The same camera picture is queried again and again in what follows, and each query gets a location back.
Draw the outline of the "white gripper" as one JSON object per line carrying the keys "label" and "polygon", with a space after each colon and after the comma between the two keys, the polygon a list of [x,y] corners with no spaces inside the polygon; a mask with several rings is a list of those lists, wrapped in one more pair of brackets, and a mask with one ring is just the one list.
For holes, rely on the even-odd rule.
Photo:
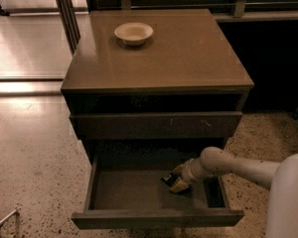
{"label": "white gripper", "polygon": [[179,164],[172,170],[172,174],[179,176],[171,185],[173,193],[182,192],[190,187],[190,183],[201,180],[205,175],[205,169],[199,159],[189,159],[183,164]]}

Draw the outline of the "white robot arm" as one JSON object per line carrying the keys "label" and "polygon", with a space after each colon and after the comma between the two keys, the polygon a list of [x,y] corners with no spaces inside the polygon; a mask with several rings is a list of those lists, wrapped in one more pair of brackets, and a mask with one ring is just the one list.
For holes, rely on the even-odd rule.
{"label": "white robot arm", "polygon": [[298,238],[298,154],[269,162],[236,157],[217,147],[207,147],[195,159],[172,170],[175,193],[192,183],[218,175],[234,174],[269,190],[265,238]]}

